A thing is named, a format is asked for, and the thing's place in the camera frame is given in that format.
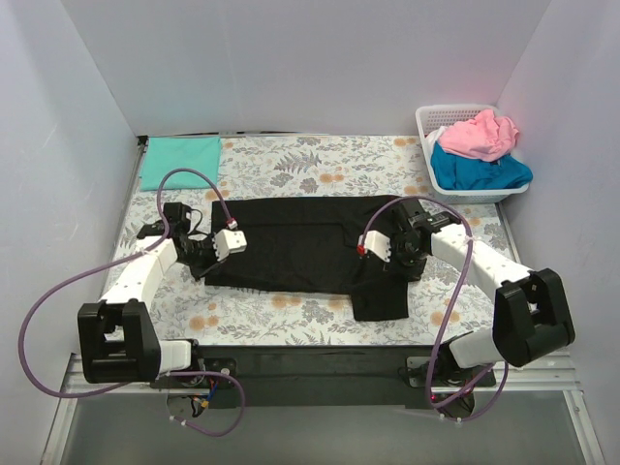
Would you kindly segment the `black t shirt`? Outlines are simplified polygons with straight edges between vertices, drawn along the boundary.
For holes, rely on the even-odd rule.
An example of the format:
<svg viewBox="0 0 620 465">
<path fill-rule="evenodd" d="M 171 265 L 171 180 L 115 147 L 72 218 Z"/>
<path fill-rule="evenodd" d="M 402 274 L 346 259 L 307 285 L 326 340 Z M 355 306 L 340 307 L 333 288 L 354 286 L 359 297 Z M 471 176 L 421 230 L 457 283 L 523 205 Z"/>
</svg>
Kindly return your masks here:
<svg viewBox="0 0 620 465">
<path fill-rule="evenodd" d="M 377 257 L 361 257 L 366 226 L 386 236 L 398 228 L 382 209 L 389 196 L 297 197 L 230 201 L 227 210 L 247 247 L 209 272 L 212 286 L 267 292 L 347 295 L 358 322 L 405 319 L 409 278 Z"/>
</svg>

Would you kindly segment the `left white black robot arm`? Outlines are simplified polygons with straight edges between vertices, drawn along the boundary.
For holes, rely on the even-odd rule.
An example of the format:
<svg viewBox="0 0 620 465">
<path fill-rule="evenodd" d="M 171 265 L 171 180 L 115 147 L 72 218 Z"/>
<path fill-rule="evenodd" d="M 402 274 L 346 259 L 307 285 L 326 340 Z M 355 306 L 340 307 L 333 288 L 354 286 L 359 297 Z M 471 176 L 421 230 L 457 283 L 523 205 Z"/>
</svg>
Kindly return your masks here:
<svg viewBox="0 0 620 465">
<path fill-rule="evenodd" d="M 247 241 L 235 221 L 194 239 L 190 206 L 167 202 L 163 212 L 162 219 L 139 230 L 139 256 L 98 302 L 78 311 L 82 371 L 91 384 L 154 382 L 172 372 L 181 385 L 193 388 L 205 378 L 197 342 L 158 338 L 150 317 L 152 302 L 173 265 L 184 264 L 202 279 L 231 254 L 244 251 Z"/>
</svg>

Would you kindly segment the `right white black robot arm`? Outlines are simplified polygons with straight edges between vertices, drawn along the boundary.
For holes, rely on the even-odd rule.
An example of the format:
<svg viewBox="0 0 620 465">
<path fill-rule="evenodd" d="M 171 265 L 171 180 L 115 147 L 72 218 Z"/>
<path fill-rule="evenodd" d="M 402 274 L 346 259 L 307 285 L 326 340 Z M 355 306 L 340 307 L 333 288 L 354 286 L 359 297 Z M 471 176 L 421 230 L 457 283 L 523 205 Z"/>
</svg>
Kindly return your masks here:
<svg viewBox="0 0 620 465">
<path fill-rule="evenodd" d="M 401 234 L 391 244 L 391 258 L 406 264 L 432 256 L 464 274 L 493 303 L 491 326 L 443 342 L 424 364 L 450 385 L 466 381 L 477 367 L 505 362 L 523 367 L 571 345 L 575 330 L 561 277 L 550 268 L 533 270 L 475 239 L 471 228 L 452 211 L 431 214 L 420 201 L 395 207 Z"/>
</svg>

